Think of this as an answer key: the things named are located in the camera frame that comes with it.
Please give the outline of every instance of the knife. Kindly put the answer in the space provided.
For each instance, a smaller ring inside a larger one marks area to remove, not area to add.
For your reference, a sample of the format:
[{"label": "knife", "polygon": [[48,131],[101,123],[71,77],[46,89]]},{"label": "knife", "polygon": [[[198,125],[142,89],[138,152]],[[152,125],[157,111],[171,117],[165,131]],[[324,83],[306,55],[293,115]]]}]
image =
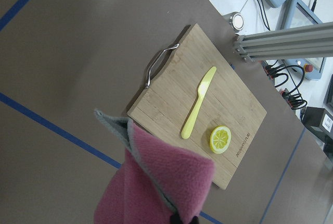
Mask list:
[{"label": "knife", "polygon": [[188,139],[191,136],[194,124],[196,122],[199,113],[200,106],[202,104],[204,96],[206,95],[209,84],[212,81],[215,72],[216,72],[216,67],[215,66],[211,67],[210,70],[208,70],[207,73],[204,75],[199,84],[198,99],[182,129],[181,136],[183,139]]}]

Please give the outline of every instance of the blue stripe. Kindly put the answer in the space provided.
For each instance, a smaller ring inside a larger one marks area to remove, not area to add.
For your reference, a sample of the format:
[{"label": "blue stripe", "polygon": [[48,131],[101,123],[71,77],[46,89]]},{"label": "blue stripe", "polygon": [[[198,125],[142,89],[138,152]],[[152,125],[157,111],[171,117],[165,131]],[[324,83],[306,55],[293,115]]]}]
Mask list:
[{"label": "blue stripe", "polygon": [[210,222],[214,223],[214,224],[222,224],[222,222],[219,222],[218,220],[214,219],[213,217],[209,216],[208,214],[204,213],[204,212],[200,212],[200,216],[202,216],[203,218],[209,220]]},{"label": "blue stripe", "polygon": [[8,105],[9,107],[17,110],[18,112],[24,114],[25,116],[29,117],[30,119],[36,121],[40,125],[48,128],[49,130],[55,132],[56,134],[60,135],[61,137],[67,139],[71,143],[83,148],[84,150],[88,151],[89,153],[97,156],[98,158],[102,159],[103,161],[107,162],[108,164],[114,166],[115,168],[119,169],[121,164],[111,157],[107,156],[106,154],[102,153],[101,151],[91,147],[89,144],[81,141],[79,138],[71,135],[67,131],[61,129],[60,127],[54,125],[52,122],[49,122],[45,118],[41,117],[40,115],[34,113],[33,111],[27,109],[23,105],[15,102],[13,99],[9,98],[8,96],[0,93],[0,101],[4,104]]},{"label": "blue stripe", "polygon": [[289,159],[288,159],[288,162],[287,162],[287,164],[286,164],[286,166],[285,166],[285,168],[284,168],[284,170],[283,170],[283,172],[282,172],[282,175],[281,175],[279,181],[278,181],[277,184],[276,184],[275,190],[274,190],[274,192],[273,192],[273,194],[272,194],[272,196],[271,196],[271,198],[270,198],[270,201],[268,202],[268,204],[267,204],[267,206],[266,206],[266,209],[265,209],[265,211],[264,211],[264,214],[263,214],[262,217],[261,217],[261,220],[260,220],[259,224],[262,224],[262,222],[264,221],[264,219],[265,219],[265,217],[266,217],[266,215],[267,215],[268,209],[270,208],[270,206],[271,206],[271,204],[272,204],[272,202],[273,202],[273,200],[274,200],[274,197],[275,197],[275,195],[276,195],[276,192],[277,192],[278,188],[280,187],[280,184],[281,184],[281,182],[282,182],[282,180],[283,180],[283,177],[285,176],[285,173],[286,173],[287,169],[288,169],[289,166],[290,166],[291,160],[293,159],[293,157],[294,157],[294,155],[295,155],[295,152],[296,152],[296,150],[297,150],[297,148],[298,148],[298,146],[299,146],[301,140],[303,139],[304,133],[305,133],[305,128],[303,128],[303,131],[302,131],[300,137],[298,138],[297,143],[296,143],[295,147],[293,148],[293,151],[291,152],[291,155],[290,155],[290,157],[289,157]]},{"label": "blue stripe", "polygon": [[0,31],[13,19],[13,17],[26,5],[29,0],[18,0],[12,8],[0,19]]}]

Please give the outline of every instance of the wood grain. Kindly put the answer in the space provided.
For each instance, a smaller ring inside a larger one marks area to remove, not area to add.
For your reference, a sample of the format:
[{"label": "wood grain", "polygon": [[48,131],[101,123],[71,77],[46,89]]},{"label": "wood grain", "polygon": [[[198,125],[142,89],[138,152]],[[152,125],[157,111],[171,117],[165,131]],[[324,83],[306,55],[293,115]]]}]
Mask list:
[{"label": "wood grain", "polygon": [[[191,137],[183,140],[182,126],[197,98],[198,85],[212,66],[217,71]],[[165,142],[214,160],[213,182],[226,189],[266,111],[196,24],[185,33],[180,46],[150,87],[142,91],[128,115]],[[223,154],[215,154],[209,147],[210,134],[219,125],[228,126],[232,133],[230,146]]]}]

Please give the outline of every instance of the cutting board handle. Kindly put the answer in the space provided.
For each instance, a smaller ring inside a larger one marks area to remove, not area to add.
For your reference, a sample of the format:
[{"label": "cutting board handle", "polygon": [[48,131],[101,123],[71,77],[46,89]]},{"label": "cutting board handle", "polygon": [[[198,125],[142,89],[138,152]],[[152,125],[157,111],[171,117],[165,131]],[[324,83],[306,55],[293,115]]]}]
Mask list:
[{"label": "cutting board handle", "polygon": [[153,66],[157,63],[157,61],[161,58],[161,56],[167,52],[167,51],[171,51],[174,50],[176,48],[179,47],[179,43],[177,43],[176,45],[173,45],[170,48],[165,48],[164,50],[161,51],[161,53],[152,61],[152,63],[149,65],[148,70],[147,70],[147,81],[146,81],[146,85],[145,85],[145,89],[149,88],[150,86],[150,75],[151,75],[151,70],[153,68]]}]

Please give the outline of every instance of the lemon slice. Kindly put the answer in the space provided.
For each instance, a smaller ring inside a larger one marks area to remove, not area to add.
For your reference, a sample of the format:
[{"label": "lemon slice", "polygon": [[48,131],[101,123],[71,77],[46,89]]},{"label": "lemon slice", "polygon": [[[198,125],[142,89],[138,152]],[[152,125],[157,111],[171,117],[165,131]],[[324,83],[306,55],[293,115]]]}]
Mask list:
[{"label": "lemon slice", "polygon": [[210,135],[210,149],[216,153],[221,154],[227,150],[231,141],[230,129],[226,126],[216,127]]}]

